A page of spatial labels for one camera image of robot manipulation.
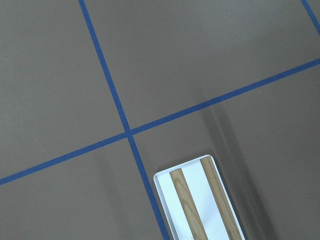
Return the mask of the white towel rack with wooden bars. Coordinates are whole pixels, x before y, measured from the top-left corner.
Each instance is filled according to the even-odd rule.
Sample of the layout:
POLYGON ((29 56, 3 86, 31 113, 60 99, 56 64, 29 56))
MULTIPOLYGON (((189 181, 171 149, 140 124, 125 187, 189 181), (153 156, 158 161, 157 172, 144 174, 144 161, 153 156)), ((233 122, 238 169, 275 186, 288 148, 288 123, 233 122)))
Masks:
POLYGON ((245 239, 211 155, 159 171, 153 181, 175 240, 245 239))

